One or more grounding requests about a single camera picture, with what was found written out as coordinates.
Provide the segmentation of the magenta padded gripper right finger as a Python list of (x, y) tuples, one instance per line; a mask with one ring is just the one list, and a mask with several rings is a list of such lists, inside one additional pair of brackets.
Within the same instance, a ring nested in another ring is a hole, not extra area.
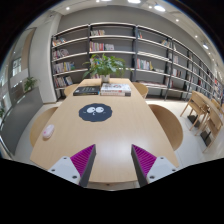
[(141, 187), (177, 171), (177, 168), (166, 157), (156, 157), (136, 145), (131, 146), (131, 156)]

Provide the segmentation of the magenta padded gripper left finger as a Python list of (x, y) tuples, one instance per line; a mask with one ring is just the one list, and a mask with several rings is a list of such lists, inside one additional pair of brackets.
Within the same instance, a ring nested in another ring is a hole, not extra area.
[(96, 156), (96, 145), (86, 147), (71, 157), (61, 157), (49, 172), (81, 187), (86, 187)]

